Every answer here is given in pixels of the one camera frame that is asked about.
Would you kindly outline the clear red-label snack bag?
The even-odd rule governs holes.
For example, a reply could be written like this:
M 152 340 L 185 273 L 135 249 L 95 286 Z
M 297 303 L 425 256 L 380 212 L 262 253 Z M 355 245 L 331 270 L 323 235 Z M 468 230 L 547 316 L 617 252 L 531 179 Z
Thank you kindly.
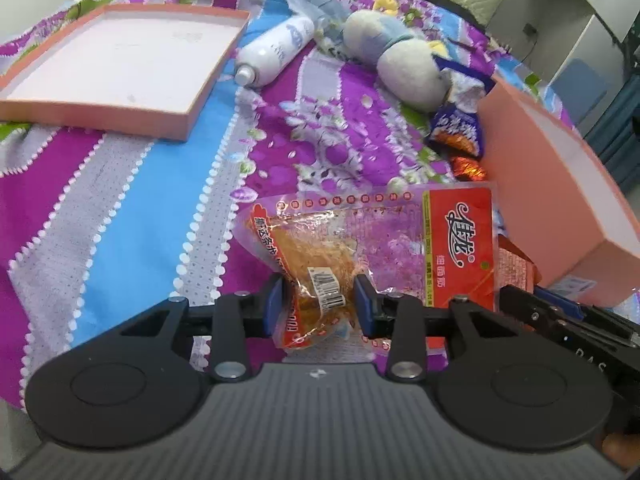
M 486 183 L 263 197 L 242 210 L 234 235 L 293 286 L 274 335 L 288 351 L 363 326 L 359 274 L 378 292 L 404 292 L 428 308 L 467 296 L 497 309 L 494 196 Z

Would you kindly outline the orange sausage snack pack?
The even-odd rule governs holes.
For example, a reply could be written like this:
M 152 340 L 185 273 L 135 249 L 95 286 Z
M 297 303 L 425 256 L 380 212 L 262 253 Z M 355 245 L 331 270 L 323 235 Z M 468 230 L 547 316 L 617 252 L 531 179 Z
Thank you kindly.
M 497 289 L 512 285 L 532 294 L 540 281 L 540 271 L 532 259 L 506 236 L 499 234 L 496 269 Z

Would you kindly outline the red foil tea packet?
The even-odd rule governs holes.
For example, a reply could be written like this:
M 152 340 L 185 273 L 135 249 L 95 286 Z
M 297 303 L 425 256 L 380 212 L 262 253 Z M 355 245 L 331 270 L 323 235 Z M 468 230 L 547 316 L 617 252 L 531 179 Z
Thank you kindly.
M 458 181 L 484 182 L 487 180 L 486 170 L 474 158 L 454 156 L 450 158 L 449 165 Z

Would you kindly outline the blue white snack bag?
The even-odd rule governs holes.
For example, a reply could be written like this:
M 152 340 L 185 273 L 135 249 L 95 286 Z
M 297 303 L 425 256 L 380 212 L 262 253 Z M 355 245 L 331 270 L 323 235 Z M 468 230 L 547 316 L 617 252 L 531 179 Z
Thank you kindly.
M 442 105 L 431 121 L 430 141 L 480 159 L 484 155 L 484 129 L 478 103 L 491 92 L 491 76 L 453 60 L 436 56 L 439 75 L 448 84 Z

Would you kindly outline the pink cardboard box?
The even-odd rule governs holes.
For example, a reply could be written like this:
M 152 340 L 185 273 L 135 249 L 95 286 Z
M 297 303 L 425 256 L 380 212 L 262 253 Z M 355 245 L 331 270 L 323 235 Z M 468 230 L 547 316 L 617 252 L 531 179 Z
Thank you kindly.
M 639 222 L 579 133 L 502 79 L 478 117 L 506 232 L 540 286 L 599 307 L 638 292 Z

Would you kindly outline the blue white plush toy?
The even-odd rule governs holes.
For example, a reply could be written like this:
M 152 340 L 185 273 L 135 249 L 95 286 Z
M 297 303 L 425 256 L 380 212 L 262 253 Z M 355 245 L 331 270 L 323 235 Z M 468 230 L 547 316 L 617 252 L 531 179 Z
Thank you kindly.
M 440 74 L 433 49 L 398 18 L 375 10 L 357 10 L 343 27 L 347 52 L 374 67 L 396 98 L 420 112 L 434 113 L 449 84 Z

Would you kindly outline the white spray bottle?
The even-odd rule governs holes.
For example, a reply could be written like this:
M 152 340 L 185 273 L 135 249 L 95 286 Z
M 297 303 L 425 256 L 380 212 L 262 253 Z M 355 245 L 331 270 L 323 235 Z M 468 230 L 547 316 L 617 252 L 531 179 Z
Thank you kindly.
M 271 84 L 312 38 L 311 18 L 303 14 L 288 18 L 239 50 L 235 57 L 235 82 L 250 88 Z

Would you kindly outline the pink box lid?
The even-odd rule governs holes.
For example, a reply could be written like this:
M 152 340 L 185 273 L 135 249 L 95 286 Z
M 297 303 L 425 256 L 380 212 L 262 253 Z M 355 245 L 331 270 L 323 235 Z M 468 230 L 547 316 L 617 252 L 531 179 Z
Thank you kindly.
M 1 117 L 184 142 L 247 28 L 218 6 L 101 6 L 1 78 Z

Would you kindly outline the white cabinet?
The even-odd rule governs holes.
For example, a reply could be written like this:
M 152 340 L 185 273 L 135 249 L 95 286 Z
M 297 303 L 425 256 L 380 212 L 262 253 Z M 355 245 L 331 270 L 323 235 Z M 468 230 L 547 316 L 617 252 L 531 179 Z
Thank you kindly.
M 571 84 L 585 89 L 587 103 L 570 118 L 587 134 L 626 84 L 623 42 L 638 14 L 639 0 L 501 0 L 487 31 L 564 103 Z

